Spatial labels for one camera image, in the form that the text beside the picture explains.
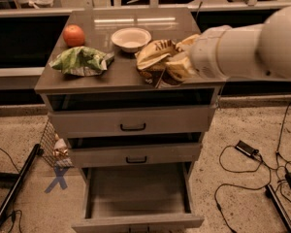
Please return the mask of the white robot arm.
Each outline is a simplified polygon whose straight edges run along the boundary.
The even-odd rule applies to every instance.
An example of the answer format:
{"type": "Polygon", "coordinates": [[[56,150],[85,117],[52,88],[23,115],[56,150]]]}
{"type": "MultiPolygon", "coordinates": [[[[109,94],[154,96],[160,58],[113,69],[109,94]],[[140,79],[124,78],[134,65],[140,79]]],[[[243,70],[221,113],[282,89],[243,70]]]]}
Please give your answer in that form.
{"type": "Polygon", "coordinates": [[[206,30],[189,58],[205,80],[291,82],[291,6],[260,24],[206,30]]]}

